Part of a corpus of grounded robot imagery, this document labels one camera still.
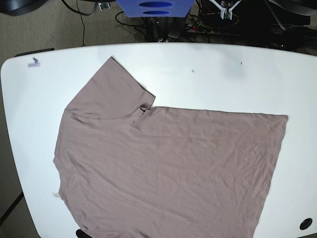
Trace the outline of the blue plastic bin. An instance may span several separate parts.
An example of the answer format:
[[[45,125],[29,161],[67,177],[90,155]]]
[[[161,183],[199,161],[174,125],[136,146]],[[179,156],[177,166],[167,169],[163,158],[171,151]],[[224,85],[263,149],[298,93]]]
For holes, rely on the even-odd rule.
[[[185,17],[194,0],[117,0],[128,17]]]

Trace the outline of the small table sticker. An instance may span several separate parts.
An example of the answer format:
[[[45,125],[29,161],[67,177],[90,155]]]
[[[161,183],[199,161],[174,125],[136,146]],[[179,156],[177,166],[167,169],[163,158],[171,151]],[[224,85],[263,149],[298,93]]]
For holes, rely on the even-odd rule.
[[[39,66],[40,66],[40,62],[36,58],[33,58],[33,61],[31,63],[28,63],[28,67],[39,67]]]

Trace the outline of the mauve T-shirt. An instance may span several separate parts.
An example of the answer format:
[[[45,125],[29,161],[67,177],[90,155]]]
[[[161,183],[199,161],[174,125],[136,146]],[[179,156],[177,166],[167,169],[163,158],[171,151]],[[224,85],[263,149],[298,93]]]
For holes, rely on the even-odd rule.
[[[59,195],[93,238],[251,238],[288,117],[154,107],[109,58],[64,110]]]

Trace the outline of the black table grommet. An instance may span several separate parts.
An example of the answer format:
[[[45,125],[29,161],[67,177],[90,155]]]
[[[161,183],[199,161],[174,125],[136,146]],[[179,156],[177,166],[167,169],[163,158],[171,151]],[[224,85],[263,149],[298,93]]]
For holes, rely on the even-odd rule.
[[[311,224],[313,223],[313,219],[312,218],[306,218],[299,226],[300,230],[306,230],[307,228],[309,228],[311,226]]]

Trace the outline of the power strip with red switch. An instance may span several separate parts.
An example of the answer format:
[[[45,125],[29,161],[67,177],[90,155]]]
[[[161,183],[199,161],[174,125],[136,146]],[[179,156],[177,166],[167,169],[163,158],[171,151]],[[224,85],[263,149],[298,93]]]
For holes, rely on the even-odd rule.
[[[240,36],[241,33],[236,29],[231,28],[211,28],[205,25],[188,25],[185,27],[188,33],[203,33],[203,34],[216,34],[216,35],[230,35]]]

